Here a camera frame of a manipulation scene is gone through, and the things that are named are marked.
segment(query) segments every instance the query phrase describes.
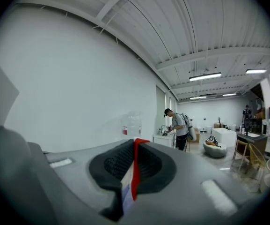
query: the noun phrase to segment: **fluorescent light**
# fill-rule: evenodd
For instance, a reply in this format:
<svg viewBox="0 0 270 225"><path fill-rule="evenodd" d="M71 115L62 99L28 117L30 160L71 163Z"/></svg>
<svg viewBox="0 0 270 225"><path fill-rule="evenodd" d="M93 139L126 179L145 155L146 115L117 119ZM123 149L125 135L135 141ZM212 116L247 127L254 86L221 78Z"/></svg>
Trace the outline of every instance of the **fluorescent light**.
<svg viewBox="0 0 270 225"><path fill-rule="evenodd" d="M247 69L246 73L250 74L250 73L265 73L266 70L265 69Z"/></svg>
<svg viewBox="0 0 270 225"><path fill-rule="evenodd" d="M191 100L193 100L193 99L201 99L201 98L206 98L206 96L203 96L203 97L190 97Z"/></svg>
<svg viewBox="0 0 270 225"><path fill-rule="evenodd" d="M190 77L189 81L192 82L192 81L213 78L213 77L220 77L220 76L221 76L221 73L212 73L212 74L200 75L200 76L196 76L196 77Z"/></svg>
<svg viewBox="0 0 270 225"><path fill-rule="evenodd" d="M237 95L236 93L230 93L230 94L223 94L222 96L227 97L227 96L234 96Z"/></svg>

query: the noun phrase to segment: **ceiling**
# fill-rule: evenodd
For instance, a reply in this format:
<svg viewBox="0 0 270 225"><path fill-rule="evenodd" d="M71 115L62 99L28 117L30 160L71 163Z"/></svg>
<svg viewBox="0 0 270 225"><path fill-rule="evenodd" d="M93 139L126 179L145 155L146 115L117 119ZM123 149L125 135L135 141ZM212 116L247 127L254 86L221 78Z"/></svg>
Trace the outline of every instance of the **ceiling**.
<svg viewBox="0 0 270 225"><path fill-rule="evenodd" d="M17 0L81 16L129 46L179 101L244 93L270 73L270 20L255 0ZM220 78L189 77L221 72Z"/></svg>

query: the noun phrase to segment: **white cabinet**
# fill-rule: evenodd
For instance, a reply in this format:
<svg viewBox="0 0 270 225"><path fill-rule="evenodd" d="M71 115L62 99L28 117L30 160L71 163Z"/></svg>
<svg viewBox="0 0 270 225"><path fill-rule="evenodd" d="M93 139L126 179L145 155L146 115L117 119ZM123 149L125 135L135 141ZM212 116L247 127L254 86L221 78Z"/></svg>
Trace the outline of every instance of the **white cabinet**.
<svg viewBox="0 0 270 225"><path fill-rule="evenodd" d="M172 148L175 147L176 135L175 133L168 136L153 135L153 142Z"/></svg>

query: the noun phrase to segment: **floor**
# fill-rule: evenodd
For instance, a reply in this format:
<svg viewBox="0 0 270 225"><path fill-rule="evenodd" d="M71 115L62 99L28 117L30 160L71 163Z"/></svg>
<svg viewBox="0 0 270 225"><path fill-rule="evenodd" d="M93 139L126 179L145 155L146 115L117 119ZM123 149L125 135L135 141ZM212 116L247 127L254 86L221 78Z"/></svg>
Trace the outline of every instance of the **floor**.
<svg viewBox="0 0 270 225"><path fill-rule="evenodd" d="M223 172L228 173L235 180L237 180L247 192L253 195L260 194L258 178L260 174L263 172L263 170L262 169L257 170L256 168L252 167L245 174L245 172L247 171L248 162L243 161L240 172L238 172L238 168L240 166L240 162L242 158L241 155L239 154L236 155L235 161L233 165L231 166L235 146L227 148L227 155L225 157L213 158L213 157L208 156L204 152L204 148L203 148L203 142L208 137L209 137L208 134L201 134L199 143L191 142L190 145L188 145L187 143L187 152L203 157L204 159L206 159L208 162L218 167ZM267 141L266 151L270 152L270 138L268 138L268 141Z"/></svg>

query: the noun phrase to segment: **white t-shirt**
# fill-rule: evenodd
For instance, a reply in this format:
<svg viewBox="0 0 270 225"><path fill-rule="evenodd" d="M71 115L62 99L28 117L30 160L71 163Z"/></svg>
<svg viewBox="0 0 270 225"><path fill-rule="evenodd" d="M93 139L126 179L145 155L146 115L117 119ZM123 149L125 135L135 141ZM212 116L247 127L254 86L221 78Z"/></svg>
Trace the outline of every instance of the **white t-shirt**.
<svg viewBox="0 0 270 225"><path fill-rule="evenodd" d="M172 125L183 126L182 129L176 131L176 136L183 136L188 133L188 128L182 115L176 113L175 119L172 119Z"/></svg>

